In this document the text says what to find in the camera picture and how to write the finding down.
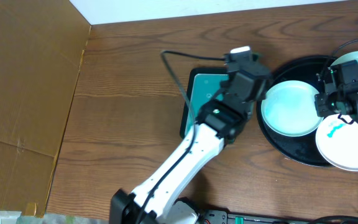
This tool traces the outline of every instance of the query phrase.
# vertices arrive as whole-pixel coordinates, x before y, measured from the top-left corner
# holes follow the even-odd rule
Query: black tray
[[[309,83],[314,86],[319,92],[324,91],[324,85],[318,82],[316,73],[319,73],[323,67],[324,62],[329,56],[315,55],[303,57],[286,63],[279,69],[273,72],[274,83],[276,85],[280,82],[288,80],[298,80]],[[261,102],[257,102],[256,115],[259,126],[267,138],[267,140],[282,154],[302,164],[319,167],[331,167],[319,153],[316,146],[316,130],[305,136],[288,137],[273,131],[263,121],[261,113]]]

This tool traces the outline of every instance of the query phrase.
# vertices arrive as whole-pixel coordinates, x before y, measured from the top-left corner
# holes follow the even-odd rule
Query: wooden table
[[[114,193],[130,192],[178,146],[184,101],[161,62],[162,49],[219,57],[250,45],[273,70],[356,37],[358,1],[93,26],[47,211],[108,219]],[[185,86],[192,68],[221,65],[170,61]],[[182,196],[203,208],[256,215],[358,216],[358,172],[285,158],[254,115]]]

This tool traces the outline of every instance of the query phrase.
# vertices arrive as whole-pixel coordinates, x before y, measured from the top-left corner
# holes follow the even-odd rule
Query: wood grain
[[[162,49],[218,57],[250,45],[273,70],[356,37],[358,1],[93,26],[47,211],[108,219],[112,195],[130,192],[177,147],[183,100],[162,65]],[[192,68],[220,65],[171,61],[185,86]],[[285,158],[254,116],[182,196],[256,215],[358,216],[358,172]]]

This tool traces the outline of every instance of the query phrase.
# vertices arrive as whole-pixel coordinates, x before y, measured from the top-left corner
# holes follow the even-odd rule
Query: green object
[[[201,106],[203,106],[209,99],[220,89],[220,82],[228,80],[227,74],[197,74],[194,77],[193,90],[191,91],[191,104],[194,109],[194,113],[197,116]],[[222,100],[222,96],[218,96],[216,99]],[[191,128],[190,114],[187,116],[185,136]]]
[[[236,224],[244,224],[244,219],[242,217],[236,217],[234,221]]]

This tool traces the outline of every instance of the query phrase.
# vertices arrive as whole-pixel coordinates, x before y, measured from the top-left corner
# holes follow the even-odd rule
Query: black plate
[[[323,67],[324,62],[328,56],[315,55],[303,57],[286,63],[279,69],[273,72],[274,83],[273,86],[284,81],[298,80],[309,83],[314,86],[319,92],[324,91],[324,85],[318,82],[316,73],[319,73]],[[259,126],[267,138],[267,140],[282,154],[302,164],[319,167],[331,167],[319,153],[316,146],[316,130],[305,136],[288,137],[276,133],[272,130],[265,121],[263,121],[260,110],[261,102],[257,102],[256,115]]]

